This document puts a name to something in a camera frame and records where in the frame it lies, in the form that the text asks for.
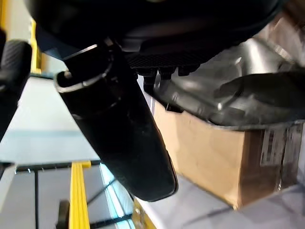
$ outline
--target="black plastic part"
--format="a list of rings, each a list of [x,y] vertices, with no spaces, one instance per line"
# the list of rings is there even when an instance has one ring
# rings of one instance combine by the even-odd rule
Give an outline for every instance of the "black plastic part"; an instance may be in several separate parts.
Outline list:
[[[59,203],[58,222],[56,229],[69,229],[70,202],[61,200]]]
[[[81,57],[72,58],[69,70],[77,74],[72,68],[86,68],[76,61]],[[134,72],[119,54],[110,60],[106,70],[103,64],[96,66],[102,67],[100,75],[88,69],[85,82],[77,82],[82,78],[77,75],[67,79],[58,74],[57,90],[93,149],[130,193],[146,201],[166,198],[178,184],[162,136]]]
[[[43,52],[62,59],[110,36],[132,68],[204,63],[258,33],[285,1],[26,0]]]

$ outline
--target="barcode sticker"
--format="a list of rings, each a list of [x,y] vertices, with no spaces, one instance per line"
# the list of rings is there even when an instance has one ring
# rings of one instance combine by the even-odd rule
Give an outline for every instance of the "barcode sticker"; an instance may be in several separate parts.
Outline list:
[[[293,163],[300,152],[302,142],[302,126],[296,125],[287,130],[284,165]]]
[[[280,165],[284,151],[285,130],[266,130],[261,154],[261,166]]]
[[[265,130],[261,166],[281,165],[284,152],[284,165],[294,162],[300,152],[302,130],[302,125],[287,129]]]

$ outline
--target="metal frame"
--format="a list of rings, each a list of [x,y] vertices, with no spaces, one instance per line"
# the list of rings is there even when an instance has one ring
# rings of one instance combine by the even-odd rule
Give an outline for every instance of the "metal frame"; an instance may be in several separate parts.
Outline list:
[[[91,161],[91,166],[99,166],[103,164],[102,161]],[[72,163],[54,163],[54,164],[41,164],[41,165],[23,165],[16,168],[16,174],[34,172],[35,174],[35,229],[39,229],[39,171],[71,168]],[[132,219],[132,214],[126,214],[123,217],[114,219],[107,219],[90,223],[90,229],[104,228],[122,221]]]

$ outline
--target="black pole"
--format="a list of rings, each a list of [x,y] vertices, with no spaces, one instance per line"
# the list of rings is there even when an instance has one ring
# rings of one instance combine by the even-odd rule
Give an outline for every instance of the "black pole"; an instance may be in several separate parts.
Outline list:
[[[116,181],[116,179],[112,180],[109,184],[107,184],[105,187],[103,187],[100,191],[98,191],[91,199],[89,199],[87,201],[87,205],[90,205],[93,201],[96,200],[96,198],[98,198],[100,196],[100,194],[104,193],[104,191],[106,191],[106,189],[112,185],[114,182]]]
[[[115,223],[119,223],[122,221],[126,221],[132,218],[132,214],[125,215],[123,217],[118,217],[115,219],[108,219],[105,221],[100,221],[100,222],[95,222],[95,223],[90,223],[90,229],[97,229],[97,228],[103,228],[109,225],[113,225]]]
[[[35,171],[35,229],[39,229],[38,171]]]

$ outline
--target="yellow strip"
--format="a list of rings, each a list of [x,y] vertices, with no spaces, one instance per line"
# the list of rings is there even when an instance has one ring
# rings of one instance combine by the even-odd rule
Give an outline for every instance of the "yellow strip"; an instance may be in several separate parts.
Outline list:
[[[6,25],[5,25],[5,21],[6,21],[6,10],[7,10],[7,0],[0,0],[0,4],[1,4],[1,28],[5,29]]]
[[[36,22],[31,19],[30,44],[33,49],[31,73],[41,74],[41,52],[38,49],[36,42]]]
[[[83,168],[91,162],[72,163],[69,229],[90,229]]]

